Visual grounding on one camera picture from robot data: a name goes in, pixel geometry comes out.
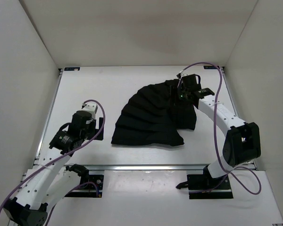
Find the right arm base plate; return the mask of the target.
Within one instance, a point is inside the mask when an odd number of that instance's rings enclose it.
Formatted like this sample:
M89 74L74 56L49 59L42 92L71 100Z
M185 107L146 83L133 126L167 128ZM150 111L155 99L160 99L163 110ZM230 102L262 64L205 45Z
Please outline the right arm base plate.
M190 200L233 199L228 176L210 178L208 174L187 174L187 179L176 189L188 189Z

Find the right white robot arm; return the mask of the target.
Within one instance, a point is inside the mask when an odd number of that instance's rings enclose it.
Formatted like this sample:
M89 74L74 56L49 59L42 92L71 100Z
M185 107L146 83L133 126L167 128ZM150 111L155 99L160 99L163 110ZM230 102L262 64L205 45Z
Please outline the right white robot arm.
M199 75L179 73L177 78L179 99L193 104L212 120L215 148L216 131L221 130L225 136L222 153L217 153L217 160L203 170L202 184L211 189L235 168L261 156L259 127L232 113L218 100L218 93L202 88Z

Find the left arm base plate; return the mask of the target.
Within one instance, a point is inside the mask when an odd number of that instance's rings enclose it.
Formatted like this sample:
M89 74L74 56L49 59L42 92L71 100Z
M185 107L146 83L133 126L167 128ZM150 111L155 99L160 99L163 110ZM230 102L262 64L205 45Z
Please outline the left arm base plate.
M65 197L101 198L104 185L104 171L89 171L88 178L81 178L80 186L69 192Z

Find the black pleated skirt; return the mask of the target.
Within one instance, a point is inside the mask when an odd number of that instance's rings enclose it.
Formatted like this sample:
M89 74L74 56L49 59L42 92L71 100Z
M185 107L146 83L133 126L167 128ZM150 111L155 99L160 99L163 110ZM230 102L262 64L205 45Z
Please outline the black pleated skirt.
M123 107L111 144L122 146L180 146L180 129L195 130L193 104L178 98L179 80L166 80L140 88Z

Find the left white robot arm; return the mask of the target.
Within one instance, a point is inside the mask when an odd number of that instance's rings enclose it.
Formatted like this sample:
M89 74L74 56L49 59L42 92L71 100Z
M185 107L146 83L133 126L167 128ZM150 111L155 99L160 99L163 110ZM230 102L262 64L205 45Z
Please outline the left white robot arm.
M95 114L95 111L79 110L71 122L59 128L36 171L20 183L22 189L15 197L4 201L3 210L11 221L19 226L43 226L59 200L75 188L88 185L89 172L79 164L67 167L57 182L54 179L75 152L93 140L103 139L106 117L99 118L97 129Z

